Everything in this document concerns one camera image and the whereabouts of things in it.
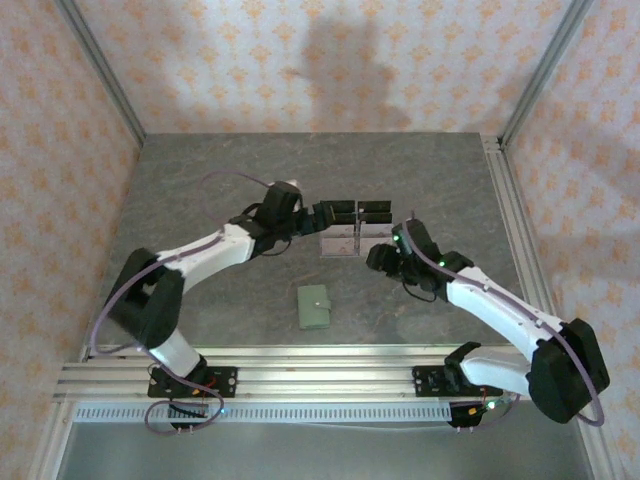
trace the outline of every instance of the gray stone surface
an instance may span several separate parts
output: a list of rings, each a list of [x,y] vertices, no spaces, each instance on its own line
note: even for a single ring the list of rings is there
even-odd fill
[[[152,135],[137,166],[110,257],[104,299],[129,253],[171,249],[212,233],[201,209],[201,177],[235,169],[265,181],[297,179],[307,205],[319,200],[392,200],[395,221],[414,209],[442,251],[457,250],[520,295],[482,144],[476,134],[350,133]],[[228,219],[264,188],[235,176],[213,179],[207,204]],[[324,284],[331,327],[298,327],[296,290]],[[364,258],[321,258],[319,239],[286,254],[211,277],[185,296],[180,329],[196,345],[502,343],[475,317],[441,301],[409,297],[368,270]],[[101,343],[126,336],[106,325]]]

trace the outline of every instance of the green card holder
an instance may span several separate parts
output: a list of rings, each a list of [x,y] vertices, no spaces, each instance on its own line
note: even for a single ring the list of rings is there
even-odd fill
[[[302,330],[329,328],[331,301],[325,285],[298,287],[298,318]]]

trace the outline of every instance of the purple cable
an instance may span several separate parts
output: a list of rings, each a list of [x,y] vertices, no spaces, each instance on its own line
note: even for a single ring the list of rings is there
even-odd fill
[[[210,395],[213,395],[214,397],[216,397],[219,401],[220,401],[220,406],[218,407],[218,410],[216,411],[216,413],[214,413],[213,415],[211,415],[211,417],[209,419],[207,419],[206,421],[196,425],[195,427],[189,427],[189,431],[190,432],[196,432],[198,430],[202,430],[203,428],[208,427],[209,425],[211,425],[216,418],[218,418],[220,416],[220,414],[222,413],[222,410],[224,409],[224,398],[222,398],[222,396],[216,392],[215,390],[212,390],[209,387],[205,387],[204,385],[199,385],[197,383],[194,382],[190,382],[189,380],[186,380],[178,375],[176,375],[175,373],[173,373],[171,371],[171,369],[169,369],[168,367],[166,367],[165,365],[163,365],[160,360],[158,360],[149,350],[147,350],[146,348],[143,348],[142,351],[144,351],[149,357],[151,357],[153,360],[155,360],[158,365],[160,365],[160,368],[162,368],[162,370],[169,375],[171,378],[173,378],[174,380],[182,383],[183,385],[186,385],[187,387],[191,387],[197,390],[200,390],[201,392],[207,392]],[[156,408],[159,405],[174,405],[174,406],[182,406],[182,407],[193,407],[196,406],[196,403],[192,403],[192,402],[180,402],[180,401],[176,401],[176,400],[159,400],[155,403],[152,403],[151,405],[149,405],[149,408],[147,408],[147,412],[144,414],[144,425],[147,427],[147,429],[153,433],[155,433],[156,435],[162,435],[164,437],[172,437],[174,435],[179,435],[181,433],[181,430],[156,430],[155,428],[153,428],[149,422],[149,417],[151,415],[151,410],[153,410],[154,408]]]
[[[249,180],[253,180],[254,182],[259,183],[260,185],[263,185],[266,188],[269,188],[269,185],[266,182],[263,182],[262,180],[254,178],[254,177],[252,177],[250,175],[247,175],[245,173],[232,171],[232,170],[216,170],[216,171],[213,171],[213,172],[209,172],[200,181],[200,187],[202,188],[202,186],[204,184],[204,181],[209,179],[209,178],[211,178],[214,175],[239,175],[241,177],[248,178]],[[208,214],[206,209],[204,209],[204,210],[205,210],[205,213],[207,214],[207,216],[209,216],[210,218],[213,218],[214,220],[216,220],[213,216]],[[95,352],[95,354],[98,355],[98,356],[112,355],[112,354],[114,354],[116,352],[120,352],[120,351],[124,350],[125,348],[137,346],[141,351],[145,352],[158,365],[160,365],[160,368],[162,368],[162,370],[164,370],[164,372],[167,375],[172,377],[177,382],[180,382],[180,383],[182,383],[183,385],[185,385],[187,387],[198,389],[198,390],[203,391],[203,392],[207,392],[210,395],[213,395],[214,397],[216,397],[220,401],[220,406],[218,408],[218,411],[215,414],[213,414],[207,421],[202,422],[201,424],[196,425],[195,427],[191,427],[190,431],[192,431],[192,432],[193,431],[197,431],[197,430],[201,430],[201,429],[203,429],[205,427],[208,427],[209,425],[211,425],[211,423],[216,418],[218,418],[220,416],[220,414],[222,413],[222,409],[224,408],[224,399],[220,396],[220,394],[218,392],[216,392],[215,390],[212,390],[209,387],[205,387],[204,385],[199,385],[197,383],[190,382],[189,380],[176,375],[168,367],[163,365],[150,351],[148,351],[146,348],[144,348],[142,346],[139,346],[136,342],[128,343],[128,344],[125,344],[125,345],[120,345],[118,347],[114,347],[114,348],[111,348],[111,349],[108,349],[108,350],[101,350],[98,347],[98,343],[97,343],[97,341],[98,341],[98,333],[100,332],[100,328],[101,328],[102,324],[104,323],[104,321],[106,320],[107,316],[109,315],[109,312],[111,311],[113,306],[116,304],[116,302],[118,300],[120,300],[120,298],[125,294],[125,292],[127,292],[133,285],[135,285],[136,282],[138,282],[139,280],[142,280],[144,277],[149,275],[151,272],[153,272],[154,270],[160,268],[161,266],[163,266],[163,265],[165,265],[167,263],[180,260],[181,258],[188,257],[190,255],[195,255],[196,253],[203,252],[203,251],[213,247],[218,242],[220,242],[223,237],[224,237],[224,224],[222,225],[222,231],[220,232],[220,234],[217,235],[215,238],[213,238],[210,242],[208,242],[208,243],[206,243],[204,245],[201,245],[199,247],[194,247],[194,248],[192,248],[190,250],[186,250],[186,251],[181,252],[179,254],[172,255],[172,256],[167,257],[167,258],[163,258],[162,260],[158,260],[157,262],[149,265],[148,267],[146,267],[146,268],[140,270],[138,273],[136,273],[133,277],[131,277],[129,280],[127,280],[113,294],[113,296],[107,301],[107,303],[105,304],[104,308],[102,309],[102,311],[98,315],[98,318],[96,319],[96,323],[93,326],[93,330],[91,331],[91,336],[90,336],[90,340],[89,340],[89,343],[91,345],[91,350],[93,350],[93,352]],[[144,416],[144,423],[145,423],[145,426],[147,427],[147,429],[149,429],[151,432],[153,432],[153,433],[155,433],[157,435],[173,436],[173,435],[180,434],[180,430],[178,430],[178,431],[160,431],[160,430],[156,430],[156,429],[152,428],[150,423],[149,423],[149,416],[151,414],[151,410],[153,410],[158,405],[180,405],[180,406],[191,407],[191,406],[193,406],[195,404],[194,403],[189,403],[189,402],[179,402],[179,401],[174,401],[174,400],[160,400],[160,401],[155,402],[155,403],[153,403],[153,404],[151,404],[149,406],[149,408],[147,409],[147,412],[145,413],[145,416]]]
[[[113,296],[109,299],[109,301],[107,301],[107,303],[105,304],[104,308],[100,312],[100,315],[98,315],[98,318],[96,319],[96,323],[93,326],[93,330],[91,331],[91,337],[90,337],[90,340],[89,340],[90,345],[91,345],[91,349],[98,356],[104,356],[104,355],[112,355],[112,354],[114,354],[116,352],[124,350],[125,348],[136,346],[137,344],[135,342],[133,342],[133,343],[129,343],[129,344],[126,344],[126,345],[120,345],[119,347],[111,348],[109,350],[101,350],[98,347],[98,333],[100,331],[100,328],[102,327],[102,324],[107,319],[107,316],[109,315],[109,312],[111,311],[113,306],[116,304],[116,302],[118,300],[120,300],[120,298],[125,294],[125,292],[127,292],[131,287],[133,287],[133,285],[135,285],[136,282],[138,282],[139,280],[142,280],[144,277],[149,275],[154,270],[160,268],[161,266],[163,266],[166,263],[173,262],[173,261],[179,260],[180,258],[188,257],[190,255],[195,255],[196,253],[203,252],[203,251],[213,247],[214,245],[216,245],[220,240],[222,240],[223,236],[224,236],[224,227],[223,227],[222,233],[220,235],[218,235],[217,237],[215,237],[210,242],[205,243],[204,245],[201,245],[199,247],[192,248],[191,250],[187,250],[185,252],[182,252],[182,253],[180,253],[178,255],[172,255],[170,257],[163,258],[162,260],[158,260],[157,262],[152,263],[148,267],[143,268],[138,273],[136,273],[133,277],[131,277],[129,280],[127,280],[116,291],[116,293],[113,294]]]
[[[204,185],[207,182],[207,180],[209,180],[211,177],[214,177],[214,176],[217,176],[217,175],[237,175],[239,177],[243,177],[243,178],[246,178],[248,180],[251,180],[252,182],[256,182],[256,183],[262,185],[265,188],[269,188],[269,184],[267,182],[264,182],[263,180],[260,180],[259,178],[252,177],[251,175],[248,175],[246,173],[240,172],[238,170],[213,170],[213,171],[207,173],[204,177],[202,177],[200,179],[200,183],[198,184],[198,189],[204,190]],[[205,199],[205,197],[203,197],[202,203],[200,204],[200,207],[201,207],[202,211],[204,212],[204,214],[207,217],[209,217],[210,219],[212,219],[216,223],[224,223],[224,222],[220,222],[220,220],[218,218],[214,217],[213,214],[209,212],[209,210],[207,209],[207,206],[204,203],[204,199]]]
[[[411,212],[411,218],[414,218],[414,213],[413,212]],[[411,249],[416,253],[416,255],[418,255],[420,260],[425,262],[431,268],[434,268],[435,270],[437,270],[437,271],[439,271],[441,273],[444,273],[445,275],[453,277],[453,278],[455,278],[456,280],[459,280],[462,283],[466,283],[468,285],[472,285],[472,286],[474,286],[476,288],[479,288],[480,290],[484,290],[485,289],[485,285],[482,282],[478,282],[476,280],[472,280],[471,278],[467,278],[464,275],[460,275],[460,274],[458,274],[456,272],[452,272],[448,268],[441,267],[436,262],[434,262],[433,260],[428,258],[424,253],[422,253],[420,251],[420,249],[417,247],[417,245],[415,244],[415,242],[413,241],[413,238],[411,238],[411,235],[409,234],[409,229],[407,228],[407,221],[406,220],[404,220],[402,222],[402,230],[403,230],[404,235],[407,237],[407,241],[409,242],[409,245],[411,246]],[[536,324],[536,326],[538,326],[537,322],[538,322],[538,320],[540,320],[540,326],[538,328],[543,328],[546,332],[548,332],[556,340],[558,340],[558,342],[566,350],[566,352],[569,355],[569,357],[571,358],[571,361],[573,362],[573,364],[578,369],[578,372],[580,373],[580,376],[582,377],[582,380],[584,381],[585,385],[587,386],[587,390],[589,391],[589,395],[591,395],[591,400],[593,401],[594,408],[596,410],[596,419],[595,420],[587,418],[584,415],[582,415],[581,413],[578,413],[577,416],[578,416],[578,418],[580,420],[582,420],[583,422],[585,422],[588,425],[591,425],[593,427],[601,427],[604,424],[604,410],[602,409],[602,404],[600,403],[600,398],[598,397],[598,392],[596,391],[596,387],[593,385],[593,382],[591,381],[591,378],[589,378],[589,374],[587,373],[587,369],[584,368],[584,365],[580,361],[580,358],[578,357],[576,352],[573,350],[573,348],[571,348],[571,345],[569,345],[569,343],[567,343],[567,341],[564,338],[562,338],[562,335],[560,335],[558,332],[556,332],[547,323],[543,322],[535,313],[530,312],[529,310],[524,308],[522,305],[520,305],[519,302],[517,302],[516,300],[514,300],[513,298],[508,296],[506,293],[501,292],[499,290],[495,290],[494,288],[491,288],[490,286],[488,286],[486,291],[488,293],[491,293],[494,296],[504,300],[512,308],[516,309],[520,313],[524,314],[528,319],[533,321]]]

